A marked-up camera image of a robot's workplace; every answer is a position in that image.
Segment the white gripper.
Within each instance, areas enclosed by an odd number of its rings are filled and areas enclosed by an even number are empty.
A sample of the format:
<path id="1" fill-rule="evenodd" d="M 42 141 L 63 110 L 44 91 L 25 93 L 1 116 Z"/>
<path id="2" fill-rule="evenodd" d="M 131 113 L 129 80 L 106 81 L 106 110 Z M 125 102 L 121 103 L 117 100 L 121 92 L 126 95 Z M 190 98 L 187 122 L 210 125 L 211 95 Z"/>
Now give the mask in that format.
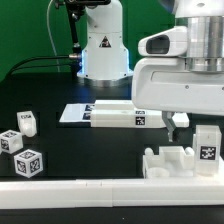
<path id="1" fill-rule="evenodd" d="M 134 68 L 132 101 L 140 109 L 163 111 L 173 142 L 173 112 L 224 116 L 224 73 L 190 72 L 181 58 L 143 58 Z"/>

